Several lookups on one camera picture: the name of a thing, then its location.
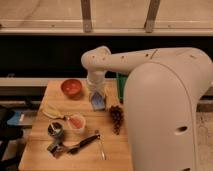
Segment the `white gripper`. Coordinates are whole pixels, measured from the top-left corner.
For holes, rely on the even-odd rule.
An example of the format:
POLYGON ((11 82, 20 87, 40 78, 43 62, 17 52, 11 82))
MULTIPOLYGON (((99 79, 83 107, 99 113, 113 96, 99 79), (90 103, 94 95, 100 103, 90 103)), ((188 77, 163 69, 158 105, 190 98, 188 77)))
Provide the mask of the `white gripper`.
POLYGON ((89 93, 89 102, 93 105, 93 96, 95 92, 103 94, 103 102, 107 106, 107 94, 105 92, 105 77, 103 75, 89 74, 87 76, 87 86, 91 93, 89 93))

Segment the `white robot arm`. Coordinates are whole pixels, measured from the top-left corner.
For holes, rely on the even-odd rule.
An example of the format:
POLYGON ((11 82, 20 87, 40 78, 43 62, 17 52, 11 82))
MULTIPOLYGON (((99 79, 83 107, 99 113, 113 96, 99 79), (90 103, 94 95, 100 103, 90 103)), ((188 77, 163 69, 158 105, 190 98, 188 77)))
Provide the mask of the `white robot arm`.
POLYGON ((84 53, 90 91, 105 73, 127 76, 124 113, 134 171, 199 171, 196 108, 213 82, 213 61, 200 49, 156 48, 84 53))

